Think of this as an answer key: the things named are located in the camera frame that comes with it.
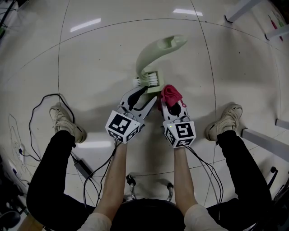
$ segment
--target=red cloth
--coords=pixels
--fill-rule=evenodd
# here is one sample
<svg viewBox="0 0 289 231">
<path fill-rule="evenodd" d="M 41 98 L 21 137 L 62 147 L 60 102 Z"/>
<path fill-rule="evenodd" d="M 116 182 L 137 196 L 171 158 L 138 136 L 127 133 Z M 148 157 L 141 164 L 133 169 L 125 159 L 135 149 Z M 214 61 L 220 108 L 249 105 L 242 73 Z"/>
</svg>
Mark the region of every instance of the red cloth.
<svg viewBox="0 0 289 231">
<path fill-rule="evenodd" d="M 167 102 L 169 107 L 174 106 L 178 101 L 182 102 L 182 106 L 186 105 L 182 101 L 182 95 L 177 91 L 173 85 L 166 85 L 161 92 L 161 100 Z"/>
</svg>

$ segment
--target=light green brush handle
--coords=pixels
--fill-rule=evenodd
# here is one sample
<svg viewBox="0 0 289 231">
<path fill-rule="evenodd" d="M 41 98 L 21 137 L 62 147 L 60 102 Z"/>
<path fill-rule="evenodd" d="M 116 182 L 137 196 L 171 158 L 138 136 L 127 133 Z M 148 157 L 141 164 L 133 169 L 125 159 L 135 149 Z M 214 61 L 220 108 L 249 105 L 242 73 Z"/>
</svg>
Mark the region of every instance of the light green brush handle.
<svg viewBox="0 0 289 231">
<path fill-rule="evenodd" d="M 147 45 L 140 53 L 136 61 L 136 73 L 141 80 L 146 81 L 146 73 L 143 71 L 146 66 L 161 56 L 176 51 L 187 42 L 184 35 L 173 35 L 159 39 Z"/>
</svg>

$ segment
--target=black and white marker cube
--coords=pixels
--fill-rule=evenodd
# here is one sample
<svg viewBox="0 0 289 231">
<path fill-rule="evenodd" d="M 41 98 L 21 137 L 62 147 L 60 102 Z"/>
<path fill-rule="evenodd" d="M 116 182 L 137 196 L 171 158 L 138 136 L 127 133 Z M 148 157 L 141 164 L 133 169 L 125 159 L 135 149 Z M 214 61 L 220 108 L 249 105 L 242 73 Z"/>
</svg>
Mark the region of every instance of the black and white marker cube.
<svg viewBox="0 0 289 231">
<path fill-rule="evenodd" d="M 122 143 L 127 143 L 140 131 L 140 123 L 112 111 L 105 125 L 108 134 Z"/>
<path fill-rule="evenodd" d="M 174 148 L 190 146 L 196 138 L 195 125 L 193 121 L 181 123 L 163 123 L 165 136 Z"/>
</svg>

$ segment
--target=black pants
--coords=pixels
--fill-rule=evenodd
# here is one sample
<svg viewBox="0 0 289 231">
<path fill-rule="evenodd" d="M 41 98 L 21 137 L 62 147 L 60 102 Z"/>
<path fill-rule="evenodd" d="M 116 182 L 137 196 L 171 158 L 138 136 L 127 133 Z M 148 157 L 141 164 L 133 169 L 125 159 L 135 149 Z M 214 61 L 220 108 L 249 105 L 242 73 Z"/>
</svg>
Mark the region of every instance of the black pants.
<svg viewBox="0 0 289 231">
<path fill-rule="evenodd" d="M 257 164 L 234 131 L 218 136 L 238 199 L 208 208 L 210 215 L 228 230 L 243 230 L 254 224 L 271 205 L 271 194 Z M 31 180 L 27 207 L 41 224 L 55 230 L 78 230 L 89 213 L 84 204 L 64 194 L 68 158 L 74 137 L 56 133 Z M 88 206 L 91 213 L 94 208 Z"/>
</svg>

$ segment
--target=person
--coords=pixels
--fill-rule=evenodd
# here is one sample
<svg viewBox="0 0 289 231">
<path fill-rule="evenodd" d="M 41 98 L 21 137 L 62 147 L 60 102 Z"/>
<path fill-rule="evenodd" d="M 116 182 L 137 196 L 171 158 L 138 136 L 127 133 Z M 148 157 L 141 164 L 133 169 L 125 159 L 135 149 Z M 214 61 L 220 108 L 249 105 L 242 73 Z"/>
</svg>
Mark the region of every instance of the person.
<svg viewBox="0 0 289 231">
<path fill-rule="evenodd" d="M 64 194 L 66 167 L 71 149 L 75 143 L 85 140 L 86 133 L 71 122 L 63 107 L 53 106 L 50 115 L 56 134 L 51 138 L 30 183 L 27 195 L 30 213 L 40 223 L 55 231 L 112 229 L 117 211 L 123 202 L 127 144 L 121 143 L 116 149 L 97 207 L 87 206 L 86 210 L 84 204 Z M 175 201 L 182 214 L 185 230 L 243 230 L 257 222 L 270 206 L 271 194 L 266 181 L 245 144 L 235 133 L 241 115 L 240 105 L 230 105 L 221 119 L 205 130 L 206 138 L 217 141 L 222 148 L 238 199 L 207 209 L 199 205 L 194 196 L 186 151 L 184 148 L 174 149 Z M 142 224 L 148 223 L 145 217 L 143 219 Z"/>
</svg>

